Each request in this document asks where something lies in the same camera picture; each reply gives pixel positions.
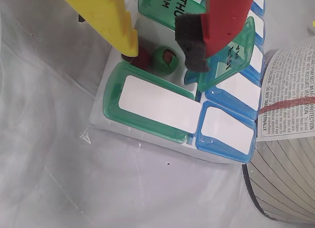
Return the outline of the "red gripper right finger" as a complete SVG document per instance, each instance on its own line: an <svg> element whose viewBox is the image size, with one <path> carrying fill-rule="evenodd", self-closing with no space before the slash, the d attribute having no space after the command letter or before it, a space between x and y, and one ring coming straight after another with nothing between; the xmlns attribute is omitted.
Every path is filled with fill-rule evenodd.
<svg viewBox="0 0 315 228"><path fill-rule="evenodd" d="M206 11L175 18L175 39L190 71L208 72L207 58L231 42L243 29L253 0L206 0Z"/></svg>

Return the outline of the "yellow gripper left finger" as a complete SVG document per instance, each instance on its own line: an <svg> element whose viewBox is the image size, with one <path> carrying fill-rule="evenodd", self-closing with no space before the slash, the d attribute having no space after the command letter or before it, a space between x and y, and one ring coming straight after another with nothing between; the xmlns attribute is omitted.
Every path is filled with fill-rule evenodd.
<svg viewBox="0 0 315 228"><path fill-rule="evenodd" d="M65 0L108 43L128 57L138 56L138 34L125 0Z"/></svg>

